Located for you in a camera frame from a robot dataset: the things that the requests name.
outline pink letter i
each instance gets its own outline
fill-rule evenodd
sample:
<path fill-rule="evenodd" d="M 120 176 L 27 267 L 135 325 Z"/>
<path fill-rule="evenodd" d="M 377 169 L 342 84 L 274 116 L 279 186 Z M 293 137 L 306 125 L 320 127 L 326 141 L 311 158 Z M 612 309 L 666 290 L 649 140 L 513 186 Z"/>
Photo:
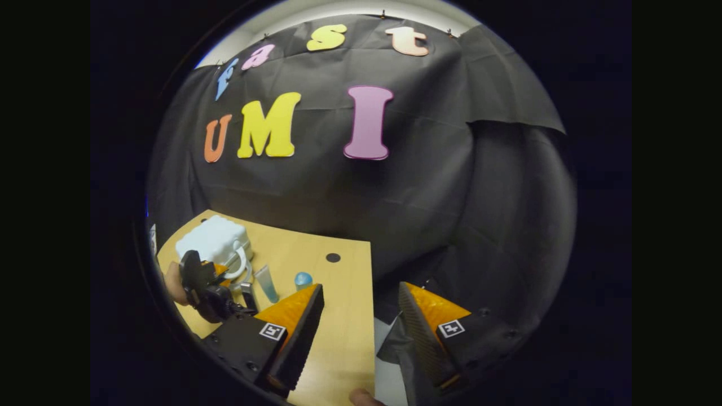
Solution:
<path fill-rule="evenodd" d="M 354 99 L 354 130 L 351 142 L 344 147 L 344 155 L 363 160 L 382 160 L 388 157 L 388 148 L 381 142 L 383 107 L 393 99 L 389 89 L 376 86 L 349 88 Z"/>

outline hand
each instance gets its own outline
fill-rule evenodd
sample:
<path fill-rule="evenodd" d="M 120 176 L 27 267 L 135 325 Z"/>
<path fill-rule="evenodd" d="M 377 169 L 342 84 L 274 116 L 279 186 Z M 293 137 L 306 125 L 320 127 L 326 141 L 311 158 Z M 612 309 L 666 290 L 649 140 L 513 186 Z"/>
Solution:
<path fill-rule="evenodd" d="M 183 290 L 183 284 L 181 284 L 181 269 L 177 262 L 171 262 L 168 265 L 168 271 L 163 275 L 165 281 L 165 289 L 168 291 L 173 300 L 183 306 L 188 305 L 188 299 L 186 298 L 186 292 Z"/>
<path fill-rule="evenodd" d="M 366 389 L 356 388 L 349 393 L 349 400 L 354 406 L 386 406 L 371 396 Z"/>

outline foam letter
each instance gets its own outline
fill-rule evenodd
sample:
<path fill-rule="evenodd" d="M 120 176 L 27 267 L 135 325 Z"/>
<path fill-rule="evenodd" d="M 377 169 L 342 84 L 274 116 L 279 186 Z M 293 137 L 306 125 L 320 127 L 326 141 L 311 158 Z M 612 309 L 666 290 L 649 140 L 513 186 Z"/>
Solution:
<path fill-rule="evenodd" d="M 382 160 L 388 157 L 388 148 L 381 142 L 383 107 L 393 99 L 393 93 L 376 86 L 349 88 L 354 99 L 354 130 L 351 142 L 344 147 L 344 155 L 363 160 Z"/>
<path fill-rule="evenodd" d="M 316 31 L 313 31 L 313 34 L 311 34 L 311 38 L 313 39 L 308 41 L 306 48 L 308 48 L 309 51 L 336 48 L 346 40 L 346 37 L 341 34 L 345 32 L 346 26 L 343 24 L 324 25 Z"/>
<path fill-rule="evenodd" d="M 208 163 L 216 162 L 221 158 L 223 146 L 225 145 L 225 133 L 226 130 L 228 130 L 228 121 L 230 121 L 231 117 L 231 114 L 226 114 L 220 119 L 221 129 L 218 134 L 218 145 L 216 145 L 215 150 L 213 149 L 213 134 L 216 132 L 216 124 L 218 124 L 218 120 L 213 120 L 206 126 L 206 145 L 203 149 L 203 156 L 206 158 Z"/>
<path fill-rule="evenodd" d="M 411 27 L 389 28 L 387 34 L 391 34 L 391 45 L 398 52 L 412 56 L 424 56 L 429 53 L 427 48 L 416 46 L 416 39 L 425 40 L 426 34 L 415 33 Z"/>
<path fill-rule="evenodd" d="M 218 92 L 216 92 L 216 101 L 218 101 L 218 98 L 221 97 L 223 92 L 225 91 L 225 88 L 228 87 L 228 81 L 230 80 L 230 75 L 233 74 L 233 67 L 238 63 L 238 58 L 233 59 L 233 62 L 228 65 L 226 70 L 221 73 L 221 75 L 218 77 Z"/>
<path fill-rule="evenodd" d="M 243 129 L 240 132 L 238 157 L 250 157 L 254 150 L 256 155 L 260 155 L 264 151 L 266 141 L 269 144 L 266 155 L 269 157 L 293 155 L 295 148 L 291 144 L 291 119 L 293 108 L 299 100 L 301 100 L 300 93 L 290 92 L 280 95 L 266 117 L 261 102 L 256 100 L 244 105 L 240 111 L 243 114 Z"/>
<path fill-rule="evenodd" d="M 262 65 L 265 61 L 269 60 L 269 53 L 271 53 L 271 51 L 273 51 L 273 48 L 275 47 L 276 46 L 273 44 L 268 44 L 266 46 L 262 46 L 256 49 L 251 54 L 251 57 L 248 58 L 246 62 L 243 62 L 243 66 L 240 69 L 245 71 L 250 68 L 255 68 L 256 66 Z"/>

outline black fabric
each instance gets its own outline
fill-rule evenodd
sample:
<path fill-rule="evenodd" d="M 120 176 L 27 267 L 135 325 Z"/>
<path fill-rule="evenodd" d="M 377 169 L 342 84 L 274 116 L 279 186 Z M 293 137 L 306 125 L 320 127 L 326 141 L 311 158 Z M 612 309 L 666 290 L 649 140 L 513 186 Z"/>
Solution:
<path fill-rule="evenodd" d="M 307 51 L 310 34 L 330 24 L 348 27 L 345 42 Z M 424 33 L 430 53 L 395 51 L 384 31 L 399 26 Z M 269 60 L 241 71 L 268 43 L 276 46 Z M 556 110 L 508 44 L 484 26 L 449 38 L 413 21 L 349 15 L 288 28 L 237 57 L 218 101 L 225 66 L 200 68 L 165 116 L 148 188 L 159 246 L 208 208 L 370 241 L 379 319 L 389 323 L 398 314 L 399 281 L 428 281 L 431 291 L 470 311 L 488 308 L 521 334 L 536 328 L 570 255 L 575 189 Z M 347 89 L 354 85 L 394 93 L 383 121 L 385 160 L 343 155 L 354 107 Z M 240 109 L 259 100 L 267 113 L 286 92 L 301 94 L 295 154 L 237 158 Z M 233 117 L 225 151 L 207 163 L 206 125 L 226 114 Z"/>

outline white container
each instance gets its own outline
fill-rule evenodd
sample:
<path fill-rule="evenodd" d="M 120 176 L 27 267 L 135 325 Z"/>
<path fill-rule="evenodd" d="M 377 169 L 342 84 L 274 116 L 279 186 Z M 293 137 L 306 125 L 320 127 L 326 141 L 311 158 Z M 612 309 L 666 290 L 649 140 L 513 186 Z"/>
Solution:
<path fill-rule="evenodd" d="M 245 227 L 226 220 L 219 215 L 202 222 L 175 243 L 178 258 L 182 259 L 186 252 L 196 250 L 201 257 L 201 261 L 221 265 L 232 262 L 228 269 L 228 275 L 231 277 L 228 277 L 228 279 L 235 279 L 242 272 L 239 269 L 241 261 L 233 261 L 234 256 L 239 255 L 237 251 L 241 249 L 245 253 L 245 257 L 250 261 L 253 258 L 253 250 Z"/>

